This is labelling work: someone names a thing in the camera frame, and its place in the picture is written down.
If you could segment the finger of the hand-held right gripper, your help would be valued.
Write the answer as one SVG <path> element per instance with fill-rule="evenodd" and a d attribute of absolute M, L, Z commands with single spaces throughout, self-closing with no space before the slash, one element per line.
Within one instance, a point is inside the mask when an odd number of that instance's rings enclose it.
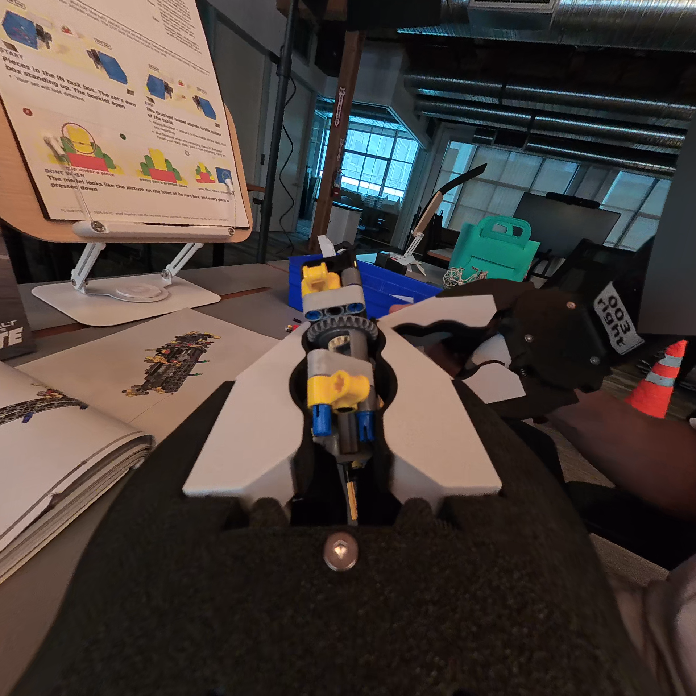
<path fill-rule="evenodd" d="M 520 377 L 497 360 L 462 368 L 456 375 L 484 404 L 495 404 L 527 396 Z"/>
<path fill-rule="evenodd" d="M 418 348 L 446 343 L 450 349 L 476 349 L 489 337 L 497 312 L 491 294 L 432 297 L 383 316 L 378 326 Z"/>

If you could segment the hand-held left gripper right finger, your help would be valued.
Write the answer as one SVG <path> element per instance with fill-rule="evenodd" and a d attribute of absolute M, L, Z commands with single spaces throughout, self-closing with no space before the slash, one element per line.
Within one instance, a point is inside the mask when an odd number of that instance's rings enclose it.
<path fill-rule="evenodd" d="M 397 380 L 383 415 L 394 457 L 392 494 L 398 499 L 497 494 L 500 477 L 450 376 L 385 319 L 378 325 L 386 338 L 381 357 Z"/>

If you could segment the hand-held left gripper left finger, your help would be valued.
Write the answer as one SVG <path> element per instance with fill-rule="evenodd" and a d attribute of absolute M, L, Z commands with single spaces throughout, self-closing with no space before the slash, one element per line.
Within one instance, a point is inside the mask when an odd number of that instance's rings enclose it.
<path fill-rule="evenodd" d="M 306 356 L 308 327 L 301 324 L 239 375 L 182 487 L 186 496 L 293 497 L 303 410 L 290 379 Z"/>

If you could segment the grey black lego technic assembly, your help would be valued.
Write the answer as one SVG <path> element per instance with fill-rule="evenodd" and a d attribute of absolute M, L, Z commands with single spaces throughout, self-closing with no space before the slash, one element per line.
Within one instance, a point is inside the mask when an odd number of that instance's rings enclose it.
<path fill-rule="evenodd" d="M 347 522 L 359 522 L 359 476 L 374 455 L 380 398 L 378 328 L 368 317 L 358 260 L 350 247 L 301 266 L 301 312 L 309 323 L 307 408 L 313 441 L 335 458 Z"/>

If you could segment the person's right forearm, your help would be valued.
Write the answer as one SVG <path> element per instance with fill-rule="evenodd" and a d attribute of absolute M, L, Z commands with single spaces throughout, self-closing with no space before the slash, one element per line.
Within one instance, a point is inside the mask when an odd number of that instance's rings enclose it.
<path fill-rule="evenodd" d="M 619 488 L 685 521 L 695 521 L 695 429 L 646 415 L 598 390 L 546 417 Z"/>

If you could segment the open lego instruction booklet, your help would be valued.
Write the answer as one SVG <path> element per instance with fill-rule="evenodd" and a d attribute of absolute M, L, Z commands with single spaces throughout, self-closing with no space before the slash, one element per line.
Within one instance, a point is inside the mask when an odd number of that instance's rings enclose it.
<path fill-rule="evenodd" d="M 277 339 L 184 309 L 1 364 L 1 581 Z"/>

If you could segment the miniature white bicycle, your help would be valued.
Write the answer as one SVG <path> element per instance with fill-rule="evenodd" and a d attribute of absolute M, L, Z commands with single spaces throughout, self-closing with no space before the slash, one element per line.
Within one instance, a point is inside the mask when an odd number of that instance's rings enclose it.
<path fill-rule="evenodd" d="M 473 283 L 478 280 L 484 280 L 488 276 L 488 271 L 479 269 L 475 266 L 463 267 L 454 266 L 446 270 L 443 275 L 443 289 L 452 289 Z"/>

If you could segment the blue plastic bin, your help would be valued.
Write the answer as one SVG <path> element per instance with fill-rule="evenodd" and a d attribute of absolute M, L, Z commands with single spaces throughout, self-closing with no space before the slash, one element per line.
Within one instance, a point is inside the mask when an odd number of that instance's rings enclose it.
<path fill-rule="evenodd" d="M 289 259 L 287 304 L 297 312 L 301 310 L 301 266 L 316 260 L 322 260 L 322 257 L 309 255 L 293 256 Z M 381 318 L 388 314 L 389 308 L 397 304 L 400 297 L 410 298 L 417 303 L 435 297 L 442 291 L 435 285 L 397 274 L 363 260 L 358 261 L 358 267 L 361 272 L 366 309 L 371 318 Z"/>

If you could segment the curved black desk lamp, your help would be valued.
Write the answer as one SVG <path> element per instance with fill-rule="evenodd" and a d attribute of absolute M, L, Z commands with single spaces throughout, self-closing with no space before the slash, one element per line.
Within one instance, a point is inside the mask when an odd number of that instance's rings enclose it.
<path fill-rule="evenodd" d="M 411 240 L 409 242 L 409 245 L 407 246 L 402 255 L 394 257 L 394 260 L 397 263 L 405 266 L 408 272 L 415 272 L 414 269 L 417 269 L 418 272 L 422 274 L 423 278 L 426 277 L 426 272 L 423 268 L 422 262 L 415 258 L 415 251 L 418 245 L 421 243 L 424 237 L 424 233 L 428 225 L 430 224 L 430 221 L 438 212 L 440 204 L 443 202 L 445 195 L 449 191 L 461 185 L 464 185 L 466 182 L 482 175 L 486 167 L 487 163 L 483 163 L 475 168 L 469 169 L 461 175 L 458 175 L 456 178 L 451 179 L 437 190 L 435 190 L 435 192 L 431 196 L 429 203 L 427 204 L 424 211 L 418 218 L 415 227 L 411 232 Z"/>

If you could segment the black monitor screen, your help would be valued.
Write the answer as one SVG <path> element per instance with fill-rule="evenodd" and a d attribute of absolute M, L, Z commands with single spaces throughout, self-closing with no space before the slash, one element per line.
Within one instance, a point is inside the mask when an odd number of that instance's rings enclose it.
<path fill-rule="evenodd" d="M 620 220 L 620 213 L 604 210 L 599 202 L 565 194 L 524 193 L 514 217 L 526 221 L 538 251 L 567 258 L 583 239 L 602 245 Z"/>

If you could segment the orange traffic cone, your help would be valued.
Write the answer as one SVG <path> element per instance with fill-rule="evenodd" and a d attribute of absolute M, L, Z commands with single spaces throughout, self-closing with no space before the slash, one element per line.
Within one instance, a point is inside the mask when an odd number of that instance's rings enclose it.
<path fill-rule="evenodd" d="M 647 376 L 624 402 L 640 413 L 663 420 L 672 399 L 687 346 L 687 340 L 680 340 L 668 346 L 664 356 L 654 363 Z"/>

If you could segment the ceiling ventilation ducts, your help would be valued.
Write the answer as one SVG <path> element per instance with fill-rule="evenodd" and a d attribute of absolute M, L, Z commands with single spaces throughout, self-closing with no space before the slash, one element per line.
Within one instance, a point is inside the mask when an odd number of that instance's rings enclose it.
<path fill-rule="evenodd" d="M 398 29 L 415 112 L 671 178 L 695 118 L 694 1 L 439 1 Z"/>

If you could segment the black tripod pole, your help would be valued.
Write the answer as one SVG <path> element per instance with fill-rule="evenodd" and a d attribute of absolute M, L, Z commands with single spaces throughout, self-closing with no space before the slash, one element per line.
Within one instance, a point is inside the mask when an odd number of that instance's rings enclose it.
<path fill-rule="evenodd" d="M 294 44 L 294 34 L 299 16 L 299 1 L 291 1 L 287 13 L 284 42 L 281 47 L 280 58 L 276 70 L 278 85 L 275 99 L 274 121 L 272 137 L 269 148 L 269 157 L 266 168 L 265 193 L 261 207 L 260 230 L 257 243 L 256 263 L 266 263 L 266 250 L 269 229 L 273 213 L 274 188 L 281 136 L 283 132 L 283 118 L 285 112 L 287 89 L 291 76 L 291 60 Z"/>

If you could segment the teal handled bag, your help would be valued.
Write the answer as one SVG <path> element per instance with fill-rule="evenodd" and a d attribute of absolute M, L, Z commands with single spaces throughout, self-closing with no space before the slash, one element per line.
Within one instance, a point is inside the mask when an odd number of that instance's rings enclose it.
<path fill-rule="evenodd" d="M 538 251 L 531 227 L 517 218 L 488 216 L 477 225 L 464 223 L 449 262 L 488 271 L 486 279 L 521 282 Z"/>

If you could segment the wooden post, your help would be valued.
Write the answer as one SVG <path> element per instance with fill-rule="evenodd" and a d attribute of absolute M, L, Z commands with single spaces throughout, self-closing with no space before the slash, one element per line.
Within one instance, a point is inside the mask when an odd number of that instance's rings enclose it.
<path fill-rule="evenodd" d="M 340 187 L 340 185 L 336 184 L 336 181 L 342 168 L 344 144 L 349 128 L 349 115 L 352 109 L 353 94 L 359 73 L 365 37 L 366 32 L 364 30 L 347 31 L 345 33 L 343 57 L 335 93 L 335 106 L 322 170 L 319 197 L 310 235 L 310 254 L 318 254 L 320 252 L 318 237 L 326 234 L 335 190 Z"/>

